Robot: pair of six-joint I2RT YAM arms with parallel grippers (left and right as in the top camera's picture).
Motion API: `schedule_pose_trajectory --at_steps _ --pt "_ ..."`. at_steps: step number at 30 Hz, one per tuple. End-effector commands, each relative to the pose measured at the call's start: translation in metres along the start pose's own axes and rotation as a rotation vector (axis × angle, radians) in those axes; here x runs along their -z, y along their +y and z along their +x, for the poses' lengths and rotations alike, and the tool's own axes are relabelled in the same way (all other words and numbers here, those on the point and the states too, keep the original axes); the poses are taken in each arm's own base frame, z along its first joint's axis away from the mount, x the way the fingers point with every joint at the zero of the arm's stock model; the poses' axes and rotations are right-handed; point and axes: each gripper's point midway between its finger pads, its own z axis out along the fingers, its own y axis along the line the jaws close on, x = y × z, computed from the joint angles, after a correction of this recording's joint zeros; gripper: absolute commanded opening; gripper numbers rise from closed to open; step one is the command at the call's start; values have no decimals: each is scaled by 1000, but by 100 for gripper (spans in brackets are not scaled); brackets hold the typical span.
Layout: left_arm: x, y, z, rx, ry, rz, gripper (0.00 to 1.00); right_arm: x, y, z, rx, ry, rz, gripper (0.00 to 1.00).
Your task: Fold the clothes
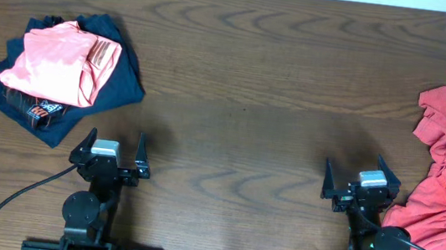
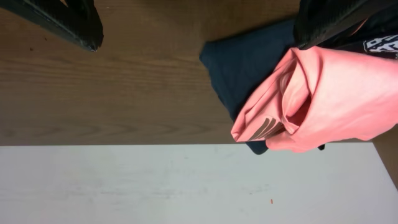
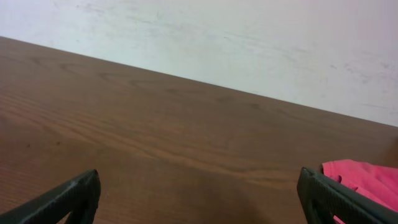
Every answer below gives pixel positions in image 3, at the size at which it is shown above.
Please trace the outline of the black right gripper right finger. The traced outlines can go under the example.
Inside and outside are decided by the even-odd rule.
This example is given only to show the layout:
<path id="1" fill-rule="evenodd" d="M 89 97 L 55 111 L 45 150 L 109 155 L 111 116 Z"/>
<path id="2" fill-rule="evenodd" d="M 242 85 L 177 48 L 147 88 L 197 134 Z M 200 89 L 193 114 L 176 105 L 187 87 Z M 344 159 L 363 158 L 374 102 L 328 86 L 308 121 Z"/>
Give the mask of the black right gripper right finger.
<path id="1" fill-rule="evenodd" d="M 397 212 L 303 167 L 297 193 L 308 224 L 397 224 Z"/>

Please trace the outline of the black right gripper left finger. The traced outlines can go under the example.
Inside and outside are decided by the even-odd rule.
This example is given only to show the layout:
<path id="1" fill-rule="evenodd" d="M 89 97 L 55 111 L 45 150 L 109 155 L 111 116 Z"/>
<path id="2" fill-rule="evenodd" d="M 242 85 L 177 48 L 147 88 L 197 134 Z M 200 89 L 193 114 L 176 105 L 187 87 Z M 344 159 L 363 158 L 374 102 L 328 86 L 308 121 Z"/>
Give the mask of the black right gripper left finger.
<path id="1" fill-rule="evenodd" d="M 98 171 L 87 170 L 48 192 L 1 214 L 1 223 L 93 223 L 101 195 Z"/>

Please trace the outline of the red-orange t-shirt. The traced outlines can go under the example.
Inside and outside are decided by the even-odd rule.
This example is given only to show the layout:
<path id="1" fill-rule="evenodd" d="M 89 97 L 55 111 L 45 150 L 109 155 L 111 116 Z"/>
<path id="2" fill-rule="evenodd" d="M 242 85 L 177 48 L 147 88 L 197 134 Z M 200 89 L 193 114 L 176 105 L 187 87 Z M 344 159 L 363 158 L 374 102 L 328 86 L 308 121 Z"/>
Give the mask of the red-orange t-shirt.
<path id="1" fill-rule="evenodd" d="M 397 211 L 397 169 L 350 159 L 324 162 L 323 174 L 355 192 Z"/>

